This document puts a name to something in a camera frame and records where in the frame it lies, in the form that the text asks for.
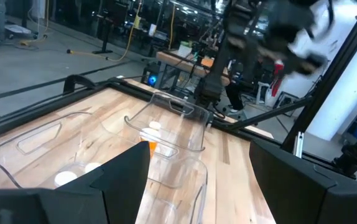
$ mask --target red object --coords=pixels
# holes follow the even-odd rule
[[[282,77],[279,76],[279,71],[281,71],[282,69],[284,69],[284,64],[282,63],[282,61],[280,61],[280,60],[276,61],[275,65],[274,65],[275,79],[274,79],[274,81],[272,82],[272,85],[271,85],[272,86],[272,92],[271,92],[272,96],[276,96],[277,95],[278,89],[281,86]]]

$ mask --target wood grain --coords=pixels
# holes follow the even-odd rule
[[[166,63],[167,65],[174,66],[174,67],[179,68],[185,72],[191,72],[191,69],[193,67],[193,63],[181,61],[179,58],[171,56],[171,55],[169,55],[167,53],[163,53],[163,52],[157,52],[156,58],[158,60],[162,61],[163,63]],[[191,59],[191,58],[193,58],[193,55],[189,55],[187,58]],[[209,72],[209,70],[204,69],[203,67],[197,65],[197,66],[195,66],[195,69],[193,72],[196,76],[205,77],[206,73]],[[228,75],[227,68],[224,69],[223,73],[225,75]],[[223,86],[227,86],[228,84],[230,84],[230,80],[227,77],[221,76],[221,81],[222,81]]]
[[[130,82],[154,91],[151,87],[132,81]],[[145,105],[146,102],[127,96],[116,90],[103,90],[84,100],[3,134],[0,136],[0,142],[12,138],[23,131],[33,129],[48,121],[77,111],[93,113],[108,131],[119,134],[123,130],[124,116],[133,116]],[[260,134],[265,134],[268,137],[271,136],[269,133],[261,131],[258,128],[252,127],[251,129]],[[47,134],[44,139],[48,140],[50,136]],[[109,143],[116,144],[115,142],[108,142],[108,140],[104,141],[106,138],[102,136],[98,139],[107,145]],[[273,223],[274,219],[257,184],[249,160],[249,142],[211,128],[205,132],[203,145],[206,149],[200,154],[200,160],[206,165],[208,171],[208,186],[205,209],[203,212],[203,223]],[[30,146],[31,144],[26,144],[26,150]],[[108,147],[103,147],[104,151],[97,153],[94,159],[104,162],[107,157],[114,157],[119,154],[119,150],[116,151],[115,154],[111,154],[107,148]],[[185,184],[192,186],[194,181],[196,182],[196,180],[193,179],[193,181]],[[148,187],[147,192],[152,194],[155,187],[159,188],[160,186],[158,186],[157,183],[152,183],[152,187]],[[175,195],[166,194],[164,190],[157,192],[158,193],[155,194],[159,194],[159,197],[173,201],[175,205],[178,206],[177,212],[179,214],[182,214],[183,217],[188,217],[187,208],[190,207],[190,205],[180,202],[187,201],[186,198],[192,197],[194,192],[179,192]],[[180,223],[186,221],[187,219],[183,218]]]

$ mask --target clear plastic bin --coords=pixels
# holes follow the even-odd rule
[[[160,124],[160,136],[154,137],[161,143],[156,151],[167,157],[177,151],[169,149],[201,152],[203,135],[208,122],[209,112],[180,98],[154,93],[150,102],[132,118],[124,117],[123,136],[138,141],[140,133],[150,127],[151,122]]]
[[[0,188],[55,189],[61,172],[80,177],[89,164],[103,164],[135,144],[89,113],[71,113],[0,143]],[[155,152],[136,223],[200,223],[206,180],[198,159]]]

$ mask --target butcher block tabletop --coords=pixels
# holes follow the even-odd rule
[[[128,82],[155,91],[133,80]],[[40,124],[78,111],[96,114],[108,131],[118,133],[123,129],[124,117],[135,115],[145,105],[145,101],[107,88],[3,134],[0,143]],[[247,128],[272,137],[258,128]],[[210,128],[205,131],[203,145],[205,150],[200,153],[200,160],[207,167],[208,187],[202,223],[275,223],[254,176],[249,158],[250,142]]]

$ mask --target stand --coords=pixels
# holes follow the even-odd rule
[[[105,16],[101,16],[101,15],[97,15],[97,17],[100,17],[103,21],[104,24],[104,37],[103,37],[103,47],[101,48],[101,50],[95,50],[93,51],[93,54],[105,54],[105,53],[112,53],[112,50],[106,50],[106,44],[108,43],[108,35],[109,32],[111,30],[111,24],[112,21],[110,21],[109,19],[107,19]]]

